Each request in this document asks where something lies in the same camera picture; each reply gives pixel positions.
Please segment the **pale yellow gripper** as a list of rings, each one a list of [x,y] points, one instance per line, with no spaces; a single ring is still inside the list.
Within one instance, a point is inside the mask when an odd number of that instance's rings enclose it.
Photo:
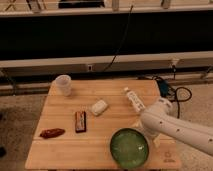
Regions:
[[[133,128],[142,133],[145,138],[156,148],[160,146],[159,134],[144,126],[140,121],[133,124]]]

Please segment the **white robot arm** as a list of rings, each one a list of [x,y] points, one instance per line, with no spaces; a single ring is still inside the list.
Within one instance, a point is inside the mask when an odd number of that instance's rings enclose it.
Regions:
[[[170,116],[173,106],[166,98],[160,97],[148,107],[137,100],[133,107],[140,115],[140,127],[150,138],[162,133],[213,156],[213,128]]]

